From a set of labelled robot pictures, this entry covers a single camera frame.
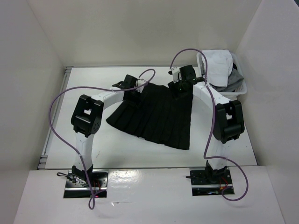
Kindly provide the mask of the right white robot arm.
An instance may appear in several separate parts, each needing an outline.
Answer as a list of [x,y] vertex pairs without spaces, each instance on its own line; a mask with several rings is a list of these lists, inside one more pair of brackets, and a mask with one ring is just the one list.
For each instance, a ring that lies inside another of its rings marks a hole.
[[202,76],[197,77],[191,65],[173,67],[168,73],[173,78],[168,86],[175,98],[181,99],[192,93],[212,112],[212,131],[204,151],[204,178],[208,183],[215,184],[225,177],[227,171],[227,142],[238,139],[245,130],[242,105],[238,100],[221,95]]

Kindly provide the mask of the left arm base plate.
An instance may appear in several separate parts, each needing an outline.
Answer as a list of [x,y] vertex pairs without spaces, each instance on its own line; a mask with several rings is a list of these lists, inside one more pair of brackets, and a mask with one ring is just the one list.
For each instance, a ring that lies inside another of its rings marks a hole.
[[[71,171],[57,172],[57,176],[66,178],[64,198],[90,198],[92,196],[87,182],[75,177]],[[91,186],[96,198],[106,198],[107,182],[107,170],[96,169],[93,171]]]

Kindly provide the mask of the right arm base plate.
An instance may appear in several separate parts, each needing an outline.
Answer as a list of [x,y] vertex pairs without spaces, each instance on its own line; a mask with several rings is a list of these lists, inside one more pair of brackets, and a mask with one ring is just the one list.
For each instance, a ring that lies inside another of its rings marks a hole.
[[186,179],[191,181],[193,196],[234,195],[233,182],[228,168],[220,175],[211,177],[206,168],[191,168]]

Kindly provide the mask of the black skirt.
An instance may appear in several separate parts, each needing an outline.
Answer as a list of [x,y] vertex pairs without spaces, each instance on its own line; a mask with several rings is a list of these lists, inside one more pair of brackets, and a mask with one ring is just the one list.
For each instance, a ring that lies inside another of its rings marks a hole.
[[191,93],[175,99],[168,87],[148,84],[138,103],[124,100],[106,122],[147,141],[188,150],[192,101]]

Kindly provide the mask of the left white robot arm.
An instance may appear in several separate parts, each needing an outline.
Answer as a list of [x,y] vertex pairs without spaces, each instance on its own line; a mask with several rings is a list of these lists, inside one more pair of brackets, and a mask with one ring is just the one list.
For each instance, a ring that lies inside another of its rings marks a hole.
[[100,94],[81,95],[71,117],[71,124],[76,133],[76,150],[79,158],[72,166],[72,174],[81,186],[89,186],[93,182],[92,149],[93,139],[100,128],[102,114],[105,109],[125,99],[138,99],[146,81],[126,75],[120,81]]

